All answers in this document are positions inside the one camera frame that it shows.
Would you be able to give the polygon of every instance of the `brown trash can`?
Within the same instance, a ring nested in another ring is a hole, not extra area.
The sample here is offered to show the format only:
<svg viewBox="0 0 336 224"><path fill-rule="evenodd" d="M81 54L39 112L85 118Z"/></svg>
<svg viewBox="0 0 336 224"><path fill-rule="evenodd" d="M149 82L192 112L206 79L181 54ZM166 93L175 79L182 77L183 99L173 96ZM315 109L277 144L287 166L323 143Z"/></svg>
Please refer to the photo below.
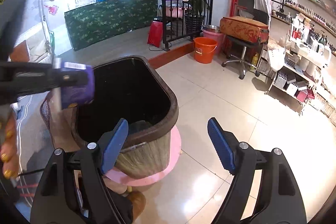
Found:
<svg viewBox="0 0 336 224"><path fill-rule="evenodd" d="M98 141L124 118L129 133L115 167L135 179L166 169L170 130L179 115L172 90L141 56L99 65L94 76L94 101L72 109L71 133L79 147Z"/></svg>

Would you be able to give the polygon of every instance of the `yellow bottle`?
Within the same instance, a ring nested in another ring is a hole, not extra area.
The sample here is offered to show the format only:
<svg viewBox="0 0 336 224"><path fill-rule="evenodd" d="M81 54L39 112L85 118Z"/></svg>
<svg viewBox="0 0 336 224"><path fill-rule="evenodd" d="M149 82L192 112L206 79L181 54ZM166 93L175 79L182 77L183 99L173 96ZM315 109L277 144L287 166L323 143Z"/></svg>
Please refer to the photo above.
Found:
<svg viewBox="0 0 336 224"><path fill-rule="evenodd" d="M254 55L253 58L252 58L252 62L251 62L251 64L257 66L258 59L259 59L259 54L256 52L255 55Z"/></svg>

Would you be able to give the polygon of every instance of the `foot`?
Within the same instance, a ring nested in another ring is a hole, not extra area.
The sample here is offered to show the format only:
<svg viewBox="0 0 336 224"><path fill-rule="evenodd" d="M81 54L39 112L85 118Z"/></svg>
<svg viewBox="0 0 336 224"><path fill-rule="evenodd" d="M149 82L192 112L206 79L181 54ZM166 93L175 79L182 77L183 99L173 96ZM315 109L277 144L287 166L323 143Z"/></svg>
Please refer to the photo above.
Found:
<svg viewBox="0 0 336 224"><path fill-rule="evenodd" d="M146 198L140 192L131 192L127 197L133 205L133 223L138 216L143 212L146 205Z"/></svg>

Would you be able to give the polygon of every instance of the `finger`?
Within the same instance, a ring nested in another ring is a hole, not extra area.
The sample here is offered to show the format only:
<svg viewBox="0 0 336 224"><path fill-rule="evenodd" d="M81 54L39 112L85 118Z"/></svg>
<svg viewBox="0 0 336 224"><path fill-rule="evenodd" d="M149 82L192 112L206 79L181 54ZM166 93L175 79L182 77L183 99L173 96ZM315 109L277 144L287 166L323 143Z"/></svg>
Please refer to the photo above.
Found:
<svg viewBox="0 0 336 224"><path fill-rule="evenodd" d="M2 173L6 179L16 178L19 170L18 156L14 155L9 162L5 162L2 167Z"/></svg>
<svg viewBox="0 0 336 224"><path fill-rule="evenodd" d="M17 154L16 138L12 136L6 139L0 149L0 157L2 162L8 162L11 158Z"/></svg>
<svg viewBox="0 0 336 224"><path fill-rule="evenodd" d="M13 136L16 136L16 121L14 117L14 113L11 112L9 119L7 121L6 127L5 127L5 133L6 133L6 138L10 139Z"/></svg>

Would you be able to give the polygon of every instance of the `black metal railing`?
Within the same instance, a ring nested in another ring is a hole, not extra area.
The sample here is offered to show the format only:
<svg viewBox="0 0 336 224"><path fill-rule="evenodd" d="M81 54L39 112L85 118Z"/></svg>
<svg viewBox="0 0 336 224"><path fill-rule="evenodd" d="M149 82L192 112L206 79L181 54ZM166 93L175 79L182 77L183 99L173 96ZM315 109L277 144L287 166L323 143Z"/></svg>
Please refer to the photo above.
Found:
<svg viewBox="0 0 336 224"><path fill-rule="evenodd" d="M210 25L213 0L162 0L163 43L169 51L169 42L201 33L203 24Z"/></svg>

